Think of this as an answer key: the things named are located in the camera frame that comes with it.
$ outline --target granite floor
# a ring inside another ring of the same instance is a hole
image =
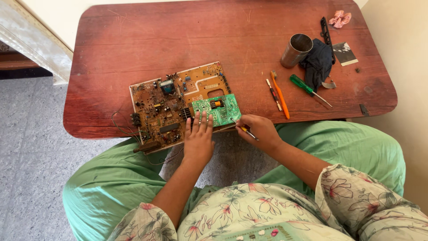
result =
[[[66,85],[52,85],[52,77],[0,81],[0,240],[75,240],[62,206],[64,184],[82,164],[125,140],[69,135],[62,125],[66,92]],[[277,166],[235,132],[213,139],[214,155],[199,187],[249,182]],[[165,180],[182,158],[180,152],[164,165]]]

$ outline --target brown circuit board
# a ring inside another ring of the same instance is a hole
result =
[[[129,90],[134,106],[131,118],[143,142],[137,151],[146,154],[184,141],[186,119],[193,121],[195,116],[192,102],[232,92],[219,62],[134,84]],[[232,126],[215,127],[214,132]]]

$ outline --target stainless steel cup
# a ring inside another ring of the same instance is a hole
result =
[[[291,36],[287,48],[281,57],[281,65],[285,68],[293,68],[311,51],[314,43],[306,34],[297,33]]]

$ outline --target white wall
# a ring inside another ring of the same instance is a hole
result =
[[[394,83],[397,108],[353,122],[394,137],[406,161],[404,197],[428,212],[428,9],[426,0],[369,0],[364,19]]]
[[[74,50],[77,25],[82,13],[90,6],[118,3],[171,2],[176,0],[16,0],[70,50]],[[360,8],[368,0],[354,0]]]

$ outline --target green screwdriver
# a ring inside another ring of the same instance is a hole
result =
[[[303,80],[300,79],[299,77],[297,77],[296,75],[290,76],[290,80],[293,81],[293,83],[297,84],[297,86],[299,86],[300,88],[303,88],[306,92],[312,93],[312,94],[318,96],[318,98],[320,98],[322,101],[326,102],[331,108],[333,108],[331,106],[331,104],[329,104],[326,100],[324,100],[323,98],[321,98],[321,96],[317,95],[317,93],[315,93],[314,90],[311,89],[311,87],[307,86],[305,84],[305,82],[303,82]]]

